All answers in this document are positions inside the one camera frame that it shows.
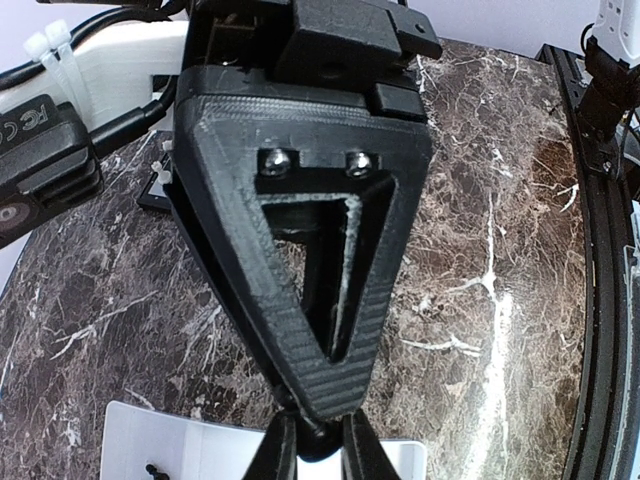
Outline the black grey chessboard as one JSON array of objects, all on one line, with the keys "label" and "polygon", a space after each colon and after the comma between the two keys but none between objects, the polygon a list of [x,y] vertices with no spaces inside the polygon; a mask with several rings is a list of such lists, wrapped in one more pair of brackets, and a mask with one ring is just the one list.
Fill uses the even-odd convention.
[{"label": "black grey chessboard", "polygon": [[157,173],[151,174],[149,180],[138,196],[136,203],[140,208],[144,210],[170,214],[170,201],[165,195],[164,190],[161,184],[158,182],[157,178]]}]

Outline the white plastic tray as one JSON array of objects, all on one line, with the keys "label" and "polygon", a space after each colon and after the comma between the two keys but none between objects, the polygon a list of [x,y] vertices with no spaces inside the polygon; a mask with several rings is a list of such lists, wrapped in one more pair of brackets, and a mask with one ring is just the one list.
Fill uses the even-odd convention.
[{"label": "white plastic tray", "polygon": [[[265,432],[193,420],[112,401],[106,409],[101,479],[152,479],[147,464],[170,479],[240,479]],[[342,479],[339,449],[319,462],[297,459],[300,479]]]}]

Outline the black rook chess piece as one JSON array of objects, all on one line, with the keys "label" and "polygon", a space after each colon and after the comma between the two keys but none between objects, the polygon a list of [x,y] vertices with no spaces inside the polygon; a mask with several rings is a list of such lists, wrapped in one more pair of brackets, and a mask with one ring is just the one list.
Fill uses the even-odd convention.
[{"label": "black rook chess piece", "polygon": [[316,422],[296,419],[297,456],[306,462],[319,462],[329,458],[341,448],[341,424],[336,421]]}]

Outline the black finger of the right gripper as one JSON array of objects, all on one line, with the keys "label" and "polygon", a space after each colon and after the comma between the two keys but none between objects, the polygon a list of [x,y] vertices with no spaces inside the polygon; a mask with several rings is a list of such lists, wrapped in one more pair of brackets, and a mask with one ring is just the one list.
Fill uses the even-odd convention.
[{"label": "black finger of the right gripper", "polygon": [[182,73],[172,209],[281,403],[361,406],[431,153],[408,78],[353,93]]}]

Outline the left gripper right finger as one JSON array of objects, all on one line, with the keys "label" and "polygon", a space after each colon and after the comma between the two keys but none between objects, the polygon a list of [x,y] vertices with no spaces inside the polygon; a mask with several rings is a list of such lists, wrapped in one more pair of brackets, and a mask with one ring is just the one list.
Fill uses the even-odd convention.
[{"label": "left gripper right finger", "polygon": [[342,419],[342,473],[347,480],[399,480],[362,410]]}]

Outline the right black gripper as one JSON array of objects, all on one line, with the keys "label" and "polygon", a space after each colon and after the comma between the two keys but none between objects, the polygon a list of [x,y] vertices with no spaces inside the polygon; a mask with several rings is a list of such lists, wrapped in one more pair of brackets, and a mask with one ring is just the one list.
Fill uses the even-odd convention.
[{"label": "right black gripper", "polygon": [[184,66],[258,70],[275,84],[365,98],[378,116],[421,119],[409,75],[443,48],[429,18],[403,1],[193,1]]}]

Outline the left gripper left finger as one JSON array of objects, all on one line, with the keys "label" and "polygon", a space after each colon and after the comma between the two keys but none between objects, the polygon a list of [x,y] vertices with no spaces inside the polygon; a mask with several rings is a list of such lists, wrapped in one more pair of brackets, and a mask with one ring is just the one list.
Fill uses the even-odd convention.
[{"label": "left gripper left finger", "polygon": [[243,480],[295,480],[297,429],[292,415],[277,414],[269,424]]}]

